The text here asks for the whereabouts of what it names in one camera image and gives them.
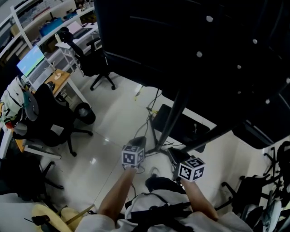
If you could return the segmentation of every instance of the harness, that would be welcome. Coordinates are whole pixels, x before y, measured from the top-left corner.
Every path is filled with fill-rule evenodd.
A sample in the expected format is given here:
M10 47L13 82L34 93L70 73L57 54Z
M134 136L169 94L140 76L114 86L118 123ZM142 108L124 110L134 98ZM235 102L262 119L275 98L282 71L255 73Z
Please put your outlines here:
M138 224L132 232L146 232L151 226L165 225L177 232L193 232L191 227L187 227L177 221L175 218L186 218L192 214L191 211L184 211L191 204L179 203L176 205L170 205L164 198L155 193L143 193L143 195L154 195L158 197L165 205L161 207L152 206L149 210L131 212L130 222Z

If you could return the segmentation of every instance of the white cube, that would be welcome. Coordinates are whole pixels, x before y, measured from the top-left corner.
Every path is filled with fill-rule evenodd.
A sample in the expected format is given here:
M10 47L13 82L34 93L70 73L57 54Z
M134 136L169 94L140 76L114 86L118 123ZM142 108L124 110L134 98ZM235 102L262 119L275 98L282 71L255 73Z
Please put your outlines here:
M203 176L204 168L205 163L200 158L189 159L179 164L178 176L193 182Z
M144 148L125 146L122 150L122 164L138 166L144 160Z

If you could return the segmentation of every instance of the tiled floor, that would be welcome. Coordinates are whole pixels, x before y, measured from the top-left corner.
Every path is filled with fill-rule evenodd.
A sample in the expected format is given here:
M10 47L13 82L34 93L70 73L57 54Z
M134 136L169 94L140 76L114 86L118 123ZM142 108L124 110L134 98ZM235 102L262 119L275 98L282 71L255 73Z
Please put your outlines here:
M114 91L106 80L94 91L89 90L93 79L89 79L82 87L84 96L96 114L96 122L92 126L80 123L79 127L90 128L94 136L74 134L72 145L78 154L77 157L72 157L65 145L62 158L56 161L56 166L49 172L53 181L65 187L64 191L49 189L53 201L59 206L67 204L82 210L94 203L98 208L106 193L123 172L120 160L122 146L134 137L138 128L146 121L148 116L146 107L154 99L157 89L144 87L135 99L141 86L123 77L112 76L115 77L113 81L117 85ZM172 106L173 102L160 96L154 109L158 110L162 104ZM215 126L187 109L184 114L210 128ZM146 126L138 135L144 135L145 130ZM146 137L146 148L153 148L150 129ZM171 138L168 138L168 141L179 144ZM207 144L202 154L196 151L190 153L200 157L207 164L205 175L197 183L214 206L225 202L230 196L229 192L221 187L222 181L236 187L239 176L262 175L268 163L261 150L255 150L241 142L231 132ZM43 159L43 164L48 162L49 160ZM147 192L144 183L153 166L159 168L161 176L171 178L171 164L163 154L146 158L142 165L145 172L134 179L137 194ZM131 189L128 199L132 200L133 197L134 192Z

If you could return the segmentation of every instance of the forearm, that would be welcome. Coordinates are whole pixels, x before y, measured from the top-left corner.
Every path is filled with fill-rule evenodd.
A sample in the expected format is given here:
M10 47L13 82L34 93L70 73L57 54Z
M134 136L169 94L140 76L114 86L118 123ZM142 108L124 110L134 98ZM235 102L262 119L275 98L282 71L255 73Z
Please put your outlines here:
M106 215L113 219L115 222L125 204L126 198L133 178L137 170L134 168L127 168L122 176L118 179L106 197L103 199L99 214Z
M199 187L195 182L189 182L182 179L181 184L184 186L185 192L191 203L194 212L199 211L204 213L210 219L216 221L218 219L217 211L212 204L204 197Z

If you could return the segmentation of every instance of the trash can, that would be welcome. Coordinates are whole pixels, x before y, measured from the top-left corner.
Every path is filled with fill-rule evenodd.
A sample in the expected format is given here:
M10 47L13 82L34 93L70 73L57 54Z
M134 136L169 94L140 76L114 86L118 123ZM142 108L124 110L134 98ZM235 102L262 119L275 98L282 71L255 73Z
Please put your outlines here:
M90 108L89 104L85 102L78 104L74 110L74 113L76 115L76 118L78 118L79 120L81 120L86 124L92 124L96 120L96 115Z

